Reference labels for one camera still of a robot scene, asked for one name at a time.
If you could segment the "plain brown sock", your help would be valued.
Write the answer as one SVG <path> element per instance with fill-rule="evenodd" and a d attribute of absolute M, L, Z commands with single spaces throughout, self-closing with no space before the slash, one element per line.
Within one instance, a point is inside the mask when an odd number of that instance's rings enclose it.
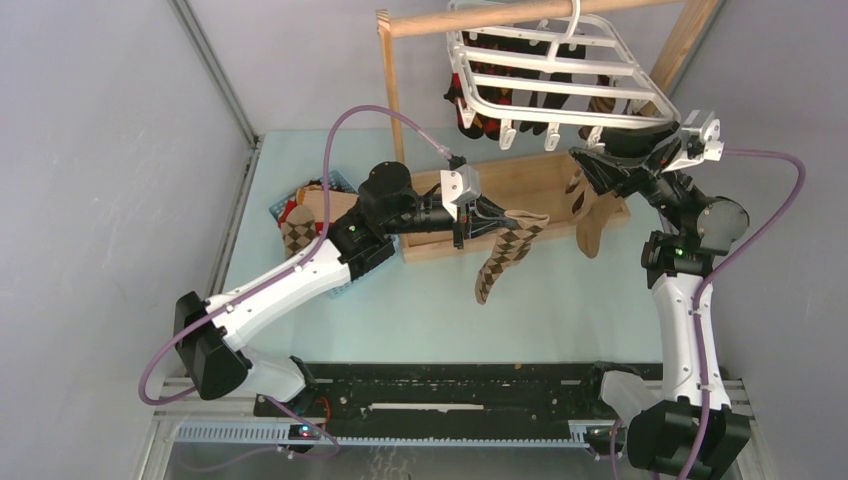
<path fill-rule="evenodd" d="M 577 246 L 586 257 L 598 255 L 604 228 L 624 204 L 614 192 L 598 195 L 582 170 L 574 172 L 565 189 L 565 205 L 576 226 Z"/>

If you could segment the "white plastic clip hanger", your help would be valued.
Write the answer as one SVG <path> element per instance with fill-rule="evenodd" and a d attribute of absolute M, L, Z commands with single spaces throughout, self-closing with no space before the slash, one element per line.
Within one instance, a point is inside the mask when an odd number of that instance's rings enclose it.
<path fill-rule="evenodd" d="M 530 132 L 553 151 L 564 126 L 596 143 L 605 132 L 680 121 L 615 27 L 571 5 L 568 17 L 447 33 L 452 78 L 444 97 L 463 135 L 508 150 Z"/>

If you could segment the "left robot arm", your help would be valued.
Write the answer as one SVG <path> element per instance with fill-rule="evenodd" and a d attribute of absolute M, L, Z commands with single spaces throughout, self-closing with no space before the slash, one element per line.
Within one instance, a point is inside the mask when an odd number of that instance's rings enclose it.
<path fill-rule="evenodd" d="M 187 334 L 175 350 L 200 398 L 252 391 L 276 399 L 292 416 L 308 414 L 316 390 L 306 367 L 293 357 L 249 352 L 254 336 L 311 298 L 376 269 L 395 254 L 399 234 L 449 232 L 460 249 L 467 240 L 517 226 L 512 213 L 481 195 L 475 169 L 461 157 L 450 163 L 425 194 L 413 189 L 404 164 L 380 163 L 360 185 L 354 206 L 326 227 L 324 241 L 308 241 L 284 263 L 229 292 L 180 297 L 175 330 Z"/>

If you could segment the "brown striped sock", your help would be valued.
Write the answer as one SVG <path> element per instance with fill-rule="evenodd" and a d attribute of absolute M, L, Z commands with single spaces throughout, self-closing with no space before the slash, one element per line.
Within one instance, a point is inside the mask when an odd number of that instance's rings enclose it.
<path fill-rule="evenodd" d="M 614 82 L 609 76 L 599 75 L 596 85 L 610 87 L 614 85 Z M 614 97 L 593 96 L 589 100 L 587 111 L 592 113 L 613 113 L 616 103 L 617 99 Z M 582 140 L 588 140 L 593 129 L 594 126 L 582 126 L 578 130 L 578 135 Z"/>

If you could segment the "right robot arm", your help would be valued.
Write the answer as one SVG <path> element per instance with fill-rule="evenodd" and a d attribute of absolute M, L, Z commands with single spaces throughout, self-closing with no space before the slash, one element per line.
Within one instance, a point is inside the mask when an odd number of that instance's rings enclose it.
<path fill-rule="evenodd" d="M 661 389 L 608 370 L 583 388 L 581 402 L 596 418 L 615 412 L 634 468 L 679 479 L 723 477 L 751 436 L 723 384 L 710 312 L 714 262 L 744 235 L 749 215 L 732 199 L 703 193 L 681 168 L 712 145 L 672 122 L 601 128 L 571 150 L 596 193 L 638 194 L 668 224 L 650 234 L 641 254 L 660 321 Z"/>

